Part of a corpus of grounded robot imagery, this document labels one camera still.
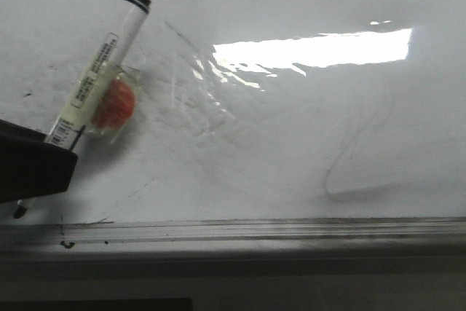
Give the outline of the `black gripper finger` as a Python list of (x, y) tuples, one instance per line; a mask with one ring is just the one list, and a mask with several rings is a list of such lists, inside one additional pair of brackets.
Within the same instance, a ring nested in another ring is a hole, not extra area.
[(45, 134), (1, 121), (1, 201), (68, 190), (78, 156), (45, 142)]

